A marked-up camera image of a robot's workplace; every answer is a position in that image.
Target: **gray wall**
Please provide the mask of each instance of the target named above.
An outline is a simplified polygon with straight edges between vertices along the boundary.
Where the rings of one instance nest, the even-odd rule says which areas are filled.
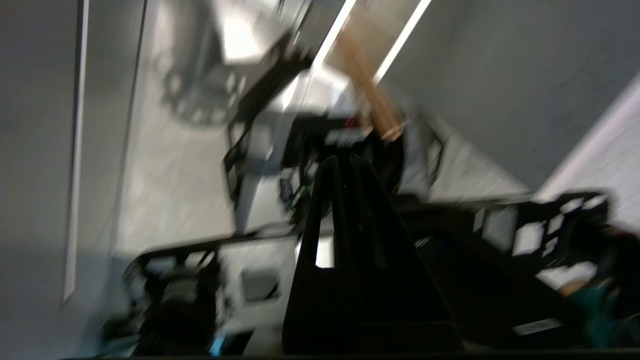
[[[75,1],[0,19],[0,358],[89,353],[102,320],[143,1],[90,6],[76,290],[62,303],[76,85]]]
[[[640,2],[434,0],[387,72],[532,190],[640,69]]]

